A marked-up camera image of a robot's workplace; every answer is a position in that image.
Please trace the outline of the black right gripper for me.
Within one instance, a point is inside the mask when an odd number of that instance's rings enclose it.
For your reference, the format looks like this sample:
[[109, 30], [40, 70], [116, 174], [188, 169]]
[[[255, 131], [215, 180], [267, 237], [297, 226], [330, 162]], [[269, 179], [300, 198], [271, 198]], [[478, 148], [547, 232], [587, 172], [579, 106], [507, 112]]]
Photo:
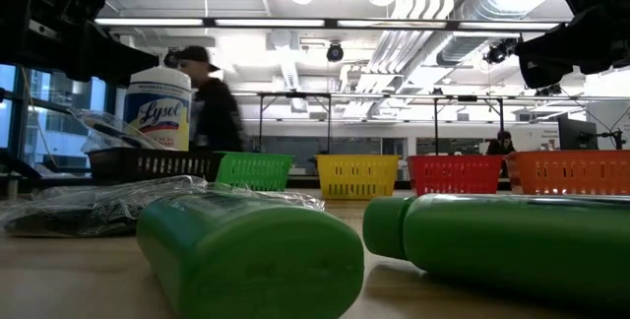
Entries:
[[575, 69], [591, 75], [625, 67], [629, 64], [629, 19], [587, 14], [519, 42], [515, 53], [529, 88], [555, 85]]

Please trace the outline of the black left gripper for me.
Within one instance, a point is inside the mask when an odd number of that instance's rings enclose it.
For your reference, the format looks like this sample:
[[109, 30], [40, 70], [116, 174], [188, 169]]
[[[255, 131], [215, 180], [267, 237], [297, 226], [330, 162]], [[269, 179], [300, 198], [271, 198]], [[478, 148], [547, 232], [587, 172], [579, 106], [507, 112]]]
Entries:
[[1, 20], [1, 63], [45, 71], [60, 71], [71, 79], [99, 78], [110, 85], [128, 86], [131, 77], [158, 65], [156, 55], [90, 31], [88, 66], [76, 46], [33, 19]]

